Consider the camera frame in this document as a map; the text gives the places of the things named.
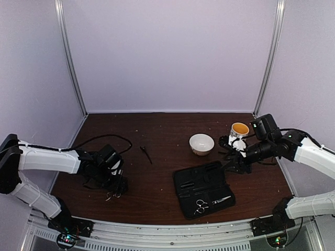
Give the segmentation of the silver thinning scissors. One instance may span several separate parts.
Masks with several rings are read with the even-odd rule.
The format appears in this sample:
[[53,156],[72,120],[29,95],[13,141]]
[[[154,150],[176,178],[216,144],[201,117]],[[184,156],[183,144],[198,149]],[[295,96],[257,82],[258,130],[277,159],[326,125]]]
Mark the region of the silver thinning scissors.
[[108,192],[106,194],[105,201],[110,201],[112,198],[120,198],[120,197],[121,197],[121,193]]

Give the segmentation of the silver straight hair scissors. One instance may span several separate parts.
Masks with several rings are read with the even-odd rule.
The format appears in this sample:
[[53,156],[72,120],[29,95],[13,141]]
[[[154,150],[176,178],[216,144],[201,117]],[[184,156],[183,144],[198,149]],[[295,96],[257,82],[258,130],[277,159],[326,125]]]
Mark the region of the silver straight hair scissors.
[[226,196],[226,197],[214,200],[211,203],[206,202],[206,201],[204,201],[202,199],[198,199],[198,200],[196,200],[197,209],[194,211],[194,215],[196,215],[196,214],[203,214],[206,211],[206,209],[209,209],[209,205],[210,204],[216,205],[216,204],[219,204],[219,203],[221,203],[223,201],[226,201],[226,200],[230,199],[231,197],[232,196]]

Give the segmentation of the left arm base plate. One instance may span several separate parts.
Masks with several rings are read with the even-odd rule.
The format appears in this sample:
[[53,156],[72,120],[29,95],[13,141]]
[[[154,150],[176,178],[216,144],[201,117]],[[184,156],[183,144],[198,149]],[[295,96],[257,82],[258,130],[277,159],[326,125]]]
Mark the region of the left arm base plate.
[[61,234],[78,237],[90,237],[94,223],[90,220],[71,218],[69,223],[60,223],[55,219],[47,219],[48,228],[56,230]]

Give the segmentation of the black hair clip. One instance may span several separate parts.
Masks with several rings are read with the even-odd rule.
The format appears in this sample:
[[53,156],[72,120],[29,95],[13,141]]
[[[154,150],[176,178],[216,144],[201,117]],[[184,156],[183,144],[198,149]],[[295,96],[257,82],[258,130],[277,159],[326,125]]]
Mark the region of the black hair clip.
[[227,152],[218,151],[218,154],[222,155],[222,159],[224,161],[230,161],[235,158],[235,153],[233,151],[227,151]]
[[146,147],[145,146],[141,146],[140,149],[146,155],[146,157],[148,158],[150,164],[153,164],[152,159],[151,159],[151,157],[150,157],[150,155],[149,155]]

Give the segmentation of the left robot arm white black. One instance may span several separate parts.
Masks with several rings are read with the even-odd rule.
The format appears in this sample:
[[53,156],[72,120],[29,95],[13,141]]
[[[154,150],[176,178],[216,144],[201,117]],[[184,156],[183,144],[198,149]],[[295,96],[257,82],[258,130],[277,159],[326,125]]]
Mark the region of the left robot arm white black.
[[9,134],[1,143],[1,193],[40,210],[62,231],[70,232],[75,228],[75,220],[65,203],[40,189],[23,172],[44,170],[82,175],[95,181],[99,189],[120,196],[128,190],[123,164],[121,154],[109,144],[91,152],[79,146],[58,149],[30,144],[19,140],[16,134]]

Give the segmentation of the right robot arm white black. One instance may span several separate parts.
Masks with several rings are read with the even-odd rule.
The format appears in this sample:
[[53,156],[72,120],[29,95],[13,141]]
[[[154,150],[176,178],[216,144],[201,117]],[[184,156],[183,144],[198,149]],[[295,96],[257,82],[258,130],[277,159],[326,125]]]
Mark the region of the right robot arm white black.
[[[219,139],[219,145],[228,151],[224,170],[237,174],[251,173],[252,164],[277,157],[307,165],[334,178],[334,151],[318,143],[309,133],[276,124],[268,113],[251,121],[257,143],[247,145],[249,128],[242,123],[232,125],[229,135]],[[268,225],[274,231],[289,221],[307,216],[334,214],[334,191],[308,196],[283,198],[273,209]]]

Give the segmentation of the black tool case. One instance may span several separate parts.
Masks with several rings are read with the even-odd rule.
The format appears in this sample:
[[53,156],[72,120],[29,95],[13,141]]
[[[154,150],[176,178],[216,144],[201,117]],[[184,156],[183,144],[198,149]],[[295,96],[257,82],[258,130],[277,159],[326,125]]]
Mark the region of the black tool case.
[[[187,220],[200,218],[236,204],[235,195],[226,182],[220,161],[175,171],[173,181],[181,211]],[[203,214],[194,215],[197,209],[196,200],[202,199],[211,203],[226,196],[232,197],[216,205],[210,204]]]

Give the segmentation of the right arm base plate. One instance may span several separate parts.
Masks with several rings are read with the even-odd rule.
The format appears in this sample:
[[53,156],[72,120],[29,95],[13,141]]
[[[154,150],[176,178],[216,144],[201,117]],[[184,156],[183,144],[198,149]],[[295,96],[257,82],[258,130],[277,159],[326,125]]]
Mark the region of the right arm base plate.
[[254,237],[282,232],[296,225],[294,220],[288,219],[283,222],[274,216],[255,218],[250,224]]

